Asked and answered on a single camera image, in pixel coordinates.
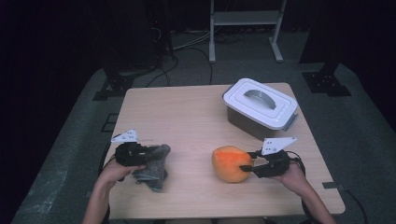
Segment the orange object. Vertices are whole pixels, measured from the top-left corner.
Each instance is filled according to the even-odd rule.
[[[218,177],[224,181],[236,183],[245,180],[250,175],[249,172],[242,171],[239,166],[253,166],[253,160],[246,151],[238,147],[226,146],[213,151],[212,164]]]

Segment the white metal stand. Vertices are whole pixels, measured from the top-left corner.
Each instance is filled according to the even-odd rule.
[[[209,61],[216,61],[215,52],[215,26],[218,25],[262,25],[274,24],[276,26],[274,35],[269,37],[271,48],[275,54],[276,61],[283,62],[277,46],[277,37],[279,35],[280,25],[282,24],[283,14],[287,0],[282,1],[280,10],[271,11],[230,11],[215,12],[215,0],[210,2],[210,40],[209,40]]]

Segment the container lid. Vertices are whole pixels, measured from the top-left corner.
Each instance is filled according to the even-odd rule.
[[[296,100],[250,78],[240,79],[223,99],[228,107],[273,130],[287,130],[296,117]]]

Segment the table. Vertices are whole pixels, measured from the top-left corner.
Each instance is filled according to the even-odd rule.
[[[286,83],[268,86],[294,98]],[[272,179],[251,174],[241,183],[220,180],[211,163],[212,151],[233,145],[245,151],[262,147],[262,141],[241,131],[227,120],[222,94],[230,85],[130,89],[122,104],[114,134],[136,129],[143,146],[167,144],[172,151],[166,159],[169,176],[163,192],[136,185],[129,175],[110,193],[110,219],[116,218],[203,218],[270,217],[302,215],[301,199]],[[318,146],[297,109],[299,118],[277,137],[298,140],[287,150],[298,153],[306,167],[307,179],[332,214],[341,214],[345,205],[337,189],[325,189],[332,177]],[[106,161],[114,154],[112,144]]]
[[[215,26],[220,25],[262,25],[274,24],[274,35],[269,37],[270,45],[278,63],[283,63],[283,57],[277,46],[277,37],[283,20],[287,0],[282,0],[279,10],[268,11],[215,11],[215,0],[210,2],[210,28],[209,28],[209,61],[216,61]]]

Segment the person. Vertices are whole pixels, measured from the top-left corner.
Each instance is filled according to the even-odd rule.
[[[114,156],[109,160],[98,176],[88,201],[85,211],[83,224],[99,224],[105,218],[108,209],[108,199],[111,189],[116,185],[117,181],[127,176],[134,170],[144,169],[145,166],[123,166],[114,160]]]
[[[118,180],[127,176],[133,170],[144,168],[145,166],[122,166],[114,160],[113,156],[96,180],[82,223],[102,223],[108,208],[110,190],[116,185]],[[326,205],[305,178],[297,162],[291,161],[290,168],[285,174],[270,178],[279,181],[287,189],[301,197],[309,213],[316,221],[323,224],[336,223]]]

